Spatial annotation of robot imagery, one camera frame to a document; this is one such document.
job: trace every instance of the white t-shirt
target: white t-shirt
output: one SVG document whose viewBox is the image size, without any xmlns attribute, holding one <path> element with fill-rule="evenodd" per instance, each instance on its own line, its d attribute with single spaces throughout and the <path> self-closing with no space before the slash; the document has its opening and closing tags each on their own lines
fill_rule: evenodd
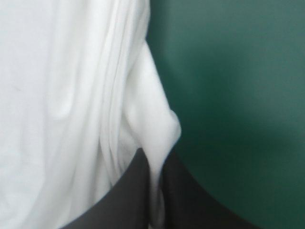
<svg viewBox="0 0 305 229">
<path fill-rule="evenodd" d="M 116 183 L 136 149 L 162 224 L 180 136 L 145 41 L 148 0 L 0 1 L 0 228 L 55 229 Z"/>
</svg>

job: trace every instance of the green wall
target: green wall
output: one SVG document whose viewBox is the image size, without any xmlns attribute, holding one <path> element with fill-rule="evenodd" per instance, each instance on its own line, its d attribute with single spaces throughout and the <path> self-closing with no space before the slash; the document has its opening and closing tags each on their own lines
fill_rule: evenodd
<svg viewBox="0 0 305 229">
<path fill-rule="evenodd" d="M 148 43 L 176 151 L 265 229 L 305 228 L 305 1 L 152 0 Z"/>
</svg>

